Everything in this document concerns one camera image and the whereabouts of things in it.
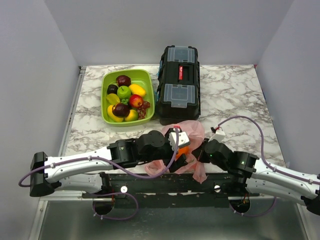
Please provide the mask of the orange fake tangerine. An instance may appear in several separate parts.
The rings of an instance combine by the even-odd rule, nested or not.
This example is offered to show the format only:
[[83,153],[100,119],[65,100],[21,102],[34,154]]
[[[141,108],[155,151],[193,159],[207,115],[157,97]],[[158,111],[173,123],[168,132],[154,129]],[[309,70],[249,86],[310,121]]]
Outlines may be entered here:
[[175,161],[177,162],[179,159],[183,159],[186,161],[190,153],[191,153],[191,150],[189,146],[179,148],[175,156]]

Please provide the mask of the pink plastic bag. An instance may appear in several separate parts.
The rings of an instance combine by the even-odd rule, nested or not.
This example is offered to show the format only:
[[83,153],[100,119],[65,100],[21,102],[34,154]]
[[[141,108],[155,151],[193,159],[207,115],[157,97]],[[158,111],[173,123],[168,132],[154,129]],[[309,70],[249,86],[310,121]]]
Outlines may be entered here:
[[[202,184],[207,179],[205,166],[204,166],[204,163],[201,163],[196,160],[196,158],[192,154],[192,151],[198,148],[204,141],[205,139],[204,127],[199,121],[196,121],[196,120],[182,121],[177,125],[181,128],[182,131],[187,133],[190,140],[189,147],[190,147],[191,153],[188,159],[186,160],[187,165],[181,167],[174,173],[179,175],[183,173],[193,173],[192,175],[193,179],[198,183]],[[170,128],[173,128],[174,126],[175,124],[165,125],[160,130],[160,132],[163,135],[165,135],[167,131]],[[154,160],[151,163],[147,163],[144,169],[149,176],[153,176],[162,172],[165,169],[165,167],[166,166],[163,164],[161,160]]]

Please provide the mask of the red fake grape bunch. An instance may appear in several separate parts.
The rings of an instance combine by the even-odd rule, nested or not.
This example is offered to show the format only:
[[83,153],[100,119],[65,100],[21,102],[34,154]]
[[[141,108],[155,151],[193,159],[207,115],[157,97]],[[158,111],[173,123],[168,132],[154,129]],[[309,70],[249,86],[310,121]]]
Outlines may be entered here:
[[137,108],[138,119],[145,119],[147,116],[147,110],[150,108],[150,103],[148,101],[144,101],[143,104]]

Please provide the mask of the red yellow fake apple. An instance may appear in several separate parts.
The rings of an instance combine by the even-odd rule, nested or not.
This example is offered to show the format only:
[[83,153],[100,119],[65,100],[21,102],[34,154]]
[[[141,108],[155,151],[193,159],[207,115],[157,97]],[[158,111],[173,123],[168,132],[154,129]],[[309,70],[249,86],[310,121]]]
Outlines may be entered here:
[[144,103],[144,99],[138,94],[132,94],[129,98],[129,105],[132,108],[140,108]]

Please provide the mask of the dark red striped fake apple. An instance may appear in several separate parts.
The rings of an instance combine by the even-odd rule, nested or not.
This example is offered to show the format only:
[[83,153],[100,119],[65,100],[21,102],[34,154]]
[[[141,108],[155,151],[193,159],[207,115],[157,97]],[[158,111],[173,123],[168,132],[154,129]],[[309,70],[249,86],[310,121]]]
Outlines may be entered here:
[[117,103],[112,107],[112,113],[119,118],[125,118],[130,113],[130,108],[124,103]]

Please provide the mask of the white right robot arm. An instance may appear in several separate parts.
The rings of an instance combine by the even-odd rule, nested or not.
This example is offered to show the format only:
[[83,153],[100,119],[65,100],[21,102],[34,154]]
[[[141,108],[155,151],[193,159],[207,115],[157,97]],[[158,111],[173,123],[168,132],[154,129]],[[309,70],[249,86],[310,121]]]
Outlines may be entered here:
[[265,194],[285,198],[320,213],[320,176],[288,169],[244,151],[232,151],[216,139],[204,141],[192,153],[201,163],[216,165],[232,177],[230,191],[241,196]]

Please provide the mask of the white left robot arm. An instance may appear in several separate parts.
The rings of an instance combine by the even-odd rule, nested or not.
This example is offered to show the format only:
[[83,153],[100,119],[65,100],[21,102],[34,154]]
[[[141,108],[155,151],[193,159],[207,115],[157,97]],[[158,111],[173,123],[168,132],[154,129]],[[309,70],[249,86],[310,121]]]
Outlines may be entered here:
[[170,128],[166,134],[152,130],[138,138],[120,139],[106,147],[71,156],[53,157],[37,152],[30,165],[29,195],[44,197],[56,190],[74,190],[104,198],[110,194],[111,185],[85,174],[110,170],[128,173],[129,168],[139,163],[155,160],[162,160],[165,168],[174,172],[178,150],[189,145],[186,132]]

